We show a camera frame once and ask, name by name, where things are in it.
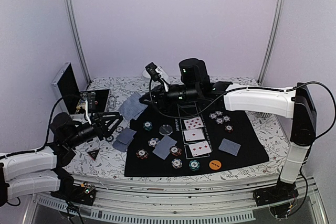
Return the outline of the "black triangular marker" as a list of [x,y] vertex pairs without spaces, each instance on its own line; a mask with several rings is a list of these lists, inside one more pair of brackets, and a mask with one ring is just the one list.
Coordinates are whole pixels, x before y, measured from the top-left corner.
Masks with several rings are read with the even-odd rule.
[[92,150],[92,151],[88,151],[87,154],[89,155],[89,157],[91,157],[92,160],[96,160],[98,157],[100,150],[96,149],[96,150]]

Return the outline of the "green poker chip stack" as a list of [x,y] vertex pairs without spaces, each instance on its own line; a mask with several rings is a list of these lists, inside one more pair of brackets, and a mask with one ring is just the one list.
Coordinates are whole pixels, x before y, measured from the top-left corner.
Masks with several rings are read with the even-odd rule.
[[112,142],[114,140],[113,135],[106,138],[107,142]]

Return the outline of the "white poker chip stack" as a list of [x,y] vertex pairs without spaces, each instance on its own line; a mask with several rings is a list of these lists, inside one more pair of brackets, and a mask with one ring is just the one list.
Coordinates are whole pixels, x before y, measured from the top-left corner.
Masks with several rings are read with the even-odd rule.
[[122,126],[118,126],[117,128],[116,128],[116,131],[117,132],[122,132],[124,130],[124,127],[122,127]]

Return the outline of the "clear dealer button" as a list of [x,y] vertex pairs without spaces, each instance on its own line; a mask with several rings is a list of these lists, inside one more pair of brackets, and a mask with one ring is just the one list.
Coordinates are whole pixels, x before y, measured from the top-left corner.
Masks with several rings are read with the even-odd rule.
[[163,124],[159,128],[159,133],[163,136],[169,136],[173,133],[173,128],[168,124]]

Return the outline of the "blue card deck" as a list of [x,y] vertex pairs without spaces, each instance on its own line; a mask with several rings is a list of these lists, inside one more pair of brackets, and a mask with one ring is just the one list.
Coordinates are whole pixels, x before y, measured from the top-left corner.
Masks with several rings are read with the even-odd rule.
[[112,147],[118,151],[126,152],[128,149],[128,146],[131,144],[131,142],[134,139],[135,134],[137,131],[132,130],[128,127],[126,127],[116,138],[116,140],[113,142]]

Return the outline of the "red chip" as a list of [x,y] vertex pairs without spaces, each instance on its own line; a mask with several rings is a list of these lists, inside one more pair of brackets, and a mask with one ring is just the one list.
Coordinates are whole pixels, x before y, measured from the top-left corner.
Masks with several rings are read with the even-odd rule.
[[170,148],[170,152],[174,156],[180,156],[181,153],[182,153],[182,150],[180,148],[176,147],[176,146],[173,146],[173,147]]
[[144,149],[140,149],[137,151],[136,156],[139,159],[147,159],[148,158],[148,152]]
[[231,133],[233,131],[233,127],[231,125],[225,125],[225,130]]

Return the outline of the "single card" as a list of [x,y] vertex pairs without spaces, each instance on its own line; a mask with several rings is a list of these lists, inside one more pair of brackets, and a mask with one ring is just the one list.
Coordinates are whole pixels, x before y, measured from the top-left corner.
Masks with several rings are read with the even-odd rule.
[[134,92],[130,97],[128,97],[119,107],[118,112],[127,121],[136,120],[148,107],[139,101],[142,97],[138,92]]

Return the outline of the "orange big blind button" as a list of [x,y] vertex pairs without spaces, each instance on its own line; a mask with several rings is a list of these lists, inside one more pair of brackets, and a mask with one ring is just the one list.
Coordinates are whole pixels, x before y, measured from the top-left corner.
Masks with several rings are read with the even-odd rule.
[[222,163],[218,160],[212,160],[209,162],[209,168],[211,170],[219,170],[222,166]]

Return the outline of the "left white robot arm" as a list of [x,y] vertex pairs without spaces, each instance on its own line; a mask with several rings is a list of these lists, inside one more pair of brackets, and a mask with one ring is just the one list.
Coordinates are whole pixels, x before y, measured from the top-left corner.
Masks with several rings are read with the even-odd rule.
[[68,202],[93,204],[95,187],[74,185],[74,178],[64,168],[75,157],[77,146],[94,138],[110,139],[123,117],[119,112],[90,113],[92,98],[86,98],[85,104],[85,123],[73,120],[66,112],[51,114],[47,133],[53,133],[52,142],[45,141],[35,150],[1,156],[1,205],[20,196],[48,191]]

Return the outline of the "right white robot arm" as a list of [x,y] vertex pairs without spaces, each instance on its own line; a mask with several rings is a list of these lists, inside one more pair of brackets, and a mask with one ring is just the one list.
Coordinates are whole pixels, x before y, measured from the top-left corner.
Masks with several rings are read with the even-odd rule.
[[296,181],[316,140],[317,112],[307,84],[268,88],[231,82],[212,83],[203,60],[188,58],[178,66],[181,85],[169,84],[166,72],[156,64],[149,63],[145,70],[150,82],[159,82],[160,85],[149,88],[140,102],[153,106],[163,116],[168,116],[168,109],[174,104],[195,101],[202,111],[218,105],[226,111],[252,111],[292,119],[289,152],[279,175],[280,183],[271,190],[271,196],[276,201],[284,200],[291,194],[291,185]]

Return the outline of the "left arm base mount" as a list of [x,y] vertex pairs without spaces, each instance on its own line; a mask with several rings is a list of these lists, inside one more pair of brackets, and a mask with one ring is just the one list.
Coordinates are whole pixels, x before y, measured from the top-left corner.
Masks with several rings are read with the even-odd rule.
[[97,190],[94,185],[84,182],[80,185],[63,185],[58,191],[52,191],[50,195],[64,201],[93,206],[96,193]]

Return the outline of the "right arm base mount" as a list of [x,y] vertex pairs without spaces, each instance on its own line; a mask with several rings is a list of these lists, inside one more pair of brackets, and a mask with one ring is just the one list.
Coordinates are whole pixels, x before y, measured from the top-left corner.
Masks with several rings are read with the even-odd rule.
[[280,179],[273,186],[253,191],[253,199],[257,206],[274,204],[285,200],[296,200],[299,196],[296,183],[285,183]]

